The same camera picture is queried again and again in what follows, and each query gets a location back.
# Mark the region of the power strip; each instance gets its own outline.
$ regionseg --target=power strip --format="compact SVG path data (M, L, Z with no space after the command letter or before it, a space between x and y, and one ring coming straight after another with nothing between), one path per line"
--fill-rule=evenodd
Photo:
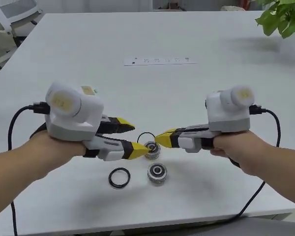
M197 64L190 58L126 58L123 61L125 66L134 65L180 65Z

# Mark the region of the ball bearing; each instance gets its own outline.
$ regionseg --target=ball bearing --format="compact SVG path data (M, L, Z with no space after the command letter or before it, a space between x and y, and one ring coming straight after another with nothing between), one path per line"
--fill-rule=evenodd
M157 185L164 183L167 177L167 169L160 163L153 163L147 169L148 179Z
M144 144L150 151L145 155L149 160L156 160L161 153L161 146L156 142L150 141Z

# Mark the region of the rubber seal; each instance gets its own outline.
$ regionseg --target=rubber seal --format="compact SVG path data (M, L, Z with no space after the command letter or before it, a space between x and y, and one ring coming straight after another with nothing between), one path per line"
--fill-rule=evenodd
M114 183L114 182L112 181L112 176L113 176L113 174L114 174L115 172L117 172L117 171L124 171L124 172L127 174L128 179L127 179L126 183L123 183L123 184L116 184L116 183ZM127 186L127 184L129 183L130 178L131 178L130 172L129 172L126 168L124 168L124 167L119 167L119 168L116 168L116 169L114 169L113 171L110 172L110 174L109 174L109 176L108 176L108 181L109 181L109 184L110 184L112 187L114 187L114 188L124 188L124 187Z

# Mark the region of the yellow sticker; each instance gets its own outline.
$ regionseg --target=yellow sticker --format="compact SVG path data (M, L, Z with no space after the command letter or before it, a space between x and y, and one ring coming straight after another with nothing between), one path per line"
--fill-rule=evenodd
M64 112L69 112L73 106L72 99L62 92L56 92L51 99L51 103Z
M81 86L83 93L85 95L95 95L95 92L93 91L93 89L90 86Z
M250 89L247 89L247 88L239 90L237 92L237 95L242 100L252 97Z

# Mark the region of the human hand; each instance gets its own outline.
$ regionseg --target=human hand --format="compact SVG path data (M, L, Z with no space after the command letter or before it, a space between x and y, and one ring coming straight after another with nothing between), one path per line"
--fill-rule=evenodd
M28 140L20 149L39 164L37 179L45 177L50 171L66 164L74 156L86 152L81 142L66 142L51 138L47 131L41 131Z
M251 131L219 135L214 138L214 156L230 157L249 175L256 175L262 158L273 146Z

